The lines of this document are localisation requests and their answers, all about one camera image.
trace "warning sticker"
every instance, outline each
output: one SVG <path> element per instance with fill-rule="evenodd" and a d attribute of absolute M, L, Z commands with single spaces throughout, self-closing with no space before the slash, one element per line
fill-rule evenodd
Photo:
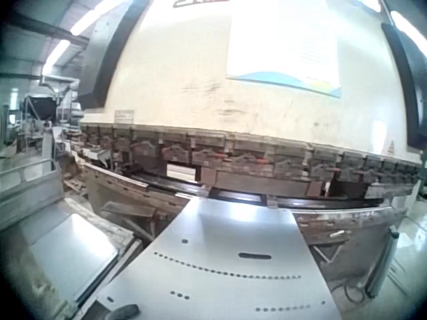
<path fill-rule="evenodd" d="M 135 110 L 115 110 L 114 123 L 126 123 L 128 125 L 132 125 L 134 113 Z"/>

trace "hole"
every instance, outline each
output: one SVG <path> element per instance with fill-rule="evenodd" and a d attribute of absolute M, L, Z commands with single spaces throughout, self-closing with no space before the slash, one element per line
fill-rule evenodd
<path fill-rule="evenodd" d="M 246 252 L 239 253 L 239 257 L 244 259 L 260 259 L 260 260 L 270 260 L 272 258 L 271 255 L 258 255 L 255 253 L 246 253 Z"/>

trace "cable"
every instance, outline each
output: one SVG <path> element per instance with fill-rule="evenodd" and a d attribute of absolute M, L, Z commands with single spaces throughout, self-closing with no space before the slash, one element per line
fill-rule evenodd
<path fill-rule="evenodd" d="M 364 291 L 364 289 L 363 289 L 363 288 L 358 288 L 358 287 L 357 287 L 357 286 L 355 286 L 355 285 L 349 285 L 348 283 L 349 283 L 351 280 L 352 280 L 352 279 L 349 279 L 349 280 L 347 280 L 347 281 L 345 281 L 345 282 L 343 282 L 343 283 L 341 283 L 341 284 L 339 284 L 339 285 L 335 286 L 335 287 L 331 290 L 331 293 L 333 293 L 336 289 L 338 289 L 338 288 L 340 288 L 340 287 L 343 287 L 343 288 L 344 288 L 344 294 L 346 295 L 346 297 L 347 297 L 348 301 L 349 301 L 349 302 L 351 302 L 351 303 L 353 303 L 354 305 L 360 305 L 361 303 L 363 303 L 363 302 L 365 301 L 365 291 Z M 354 300 L 353 298 L 351 298 L 351 297 L 350 297 L 350 295 L 348 294 L 348 288 L 352 288 L 352 289 L 355 289 L 355 290 L 359 291 L 359 292 L 362 294 L 362 298 L 361 298 L 361 300 L 357 301 L 357 300 Z"/>

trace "ceiling light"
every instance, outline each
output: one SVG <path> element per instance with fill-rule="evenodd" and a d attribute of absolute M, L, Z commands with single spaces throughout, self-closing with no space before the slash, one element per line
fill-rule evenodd
<path fill-rule="evenodd" d="M 91 10 L 86 13 L 70 30 L 70 32 L 74 35 L 79 35 L 83 31 L 85 31 L 92 23 L 97 21 L 99 15 L 95 12 L 95 10 Z"/>
<path fill-rule="evenodd" d="M 376 12 L 381 12 L 381 5 L 379 0 L 363 0 L 363 4 Z"/>
<path fill-rule="evenodd" d="M 86 13 L 70 30 L 73 35 L 80 35 L 85 31 L 92 23 L 97 21 L 100 16 L 114 9 L 126 0 L 103 0 L 100 2 L 94 10 Z M 45 65 L 43 66 L 42 74 L 49 74 L 52 70 L 53 65 L 58 61 L 59 57 L 62 56 L 65 50 L 69 46 L 69 41 L 61 40 L 59 44 L 48 56 Z"/>
<path fill-rule="evenodd" d="M 401 32 L 404 32 L 423 52 L 423 54 L 427 57 L 427 40 L 423 37 L 423 35 L 415 28 L 408 20 L 406 20 L 399 12 L 392 11 L 391 12 L 394 24 L 397 26 Z"/>
<path fill-rule="evenodd" d="M 43 75 L 46 75 L 51 72 L 53 65 L 56 63 L 56 61 L 58 61 L 59 57 L 62 56 L 64 51 L 67 50 L 68 46 L 68 40 L 60 40 L 59 44 L 54 48 L 50 56 L 48 56 L 46 63 L 43 66 Z"/>

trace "sheet metal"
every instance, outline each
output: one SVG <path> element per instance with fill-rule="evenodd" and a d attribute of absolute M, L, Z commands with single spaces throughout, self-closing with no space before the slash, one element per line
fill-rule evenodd
<path fill-rule="evenodd" d="M 77 214 L 38 239 L 30 250 L 61 296 L 78 303 L 117 257 L 107 236 Z"/>
<path fill-rule="evenodd" d="M 98 299 L 144 320 L 341 319 L 290 211 L 214 199 L 192 199 Z"/>

